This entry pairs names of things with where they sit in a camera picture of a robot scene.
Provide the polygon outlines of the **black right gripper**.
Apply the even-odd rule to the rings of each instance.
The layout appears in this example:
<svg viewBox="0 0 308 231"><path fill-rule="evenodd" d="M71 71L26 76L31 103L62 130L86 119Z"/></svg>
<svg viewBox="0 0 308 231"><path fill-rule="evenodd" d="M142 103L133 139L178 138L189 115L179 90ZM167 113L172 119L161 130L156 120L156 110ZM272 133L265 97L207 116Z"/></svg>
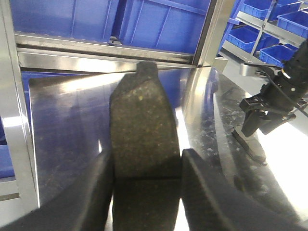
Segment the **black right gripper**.
<svg viewBox="0 0 308 231"><path fill-rule="evenodd" d="M292 110L299 106L307 91L307 82L280 81L263 85L259 94L245 98L239 104L245 112L242 133L249 137L259 129L266 135L296 118Z"/></svg>

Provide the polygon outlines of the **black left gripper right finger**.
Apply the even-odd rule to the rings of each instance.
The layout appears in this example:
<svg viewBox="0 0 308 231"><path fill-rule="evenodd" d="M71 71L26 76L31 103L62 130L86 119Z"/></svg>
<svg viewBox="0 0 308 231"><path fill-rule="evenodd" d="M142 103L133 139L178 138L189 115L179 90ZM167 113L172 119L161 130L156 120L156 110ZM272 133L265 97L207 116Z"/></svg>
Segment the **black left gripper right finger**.
<svg viewBox="0 0 308 231"><path fill-rule="evenodd" d="M181 197L190 230L305 230L232 187L194 149L184 149L181 158Z"/></svg>

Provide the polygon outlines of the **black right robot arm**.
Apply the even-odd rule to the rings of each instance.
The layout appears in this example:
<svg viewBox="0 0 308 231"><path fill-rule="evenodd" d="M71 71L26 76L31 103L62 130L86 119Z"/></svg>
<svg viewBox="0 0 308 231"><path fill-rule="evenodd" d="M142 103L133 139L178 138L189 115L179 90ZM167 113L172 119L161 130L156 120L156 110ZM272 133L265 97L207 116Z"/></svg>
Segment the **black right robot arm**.
<svg viewBox="0 0 308 231"><path fill-rule="evenodd" d="M266 76L268 83L260 92L243 99L239 107L245 112L242 133L249 137L259 129L267 135L278 126L296 119L297 109L307 116L308 103L304 96L308 91L308 42L304 41L284 63L283 67L270 64L245 63Z"/></svg>

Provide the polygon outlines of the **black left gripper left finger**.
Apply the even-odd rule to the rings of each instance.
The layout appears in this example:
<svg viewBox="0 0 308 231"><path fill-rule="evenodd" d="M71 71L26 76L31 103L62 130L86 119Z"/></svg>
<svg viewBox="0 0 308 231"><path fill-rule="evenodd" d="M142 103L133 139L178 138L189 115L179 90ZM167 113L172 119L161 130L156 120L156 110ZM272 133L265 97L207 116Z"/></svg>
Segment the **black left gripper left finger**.
<svg viewBox="0 0 308 231"><path fill-rule="evenodd" d="M113 159L101 152L52 200L2 231L103 231L113 190Z"/></svg>

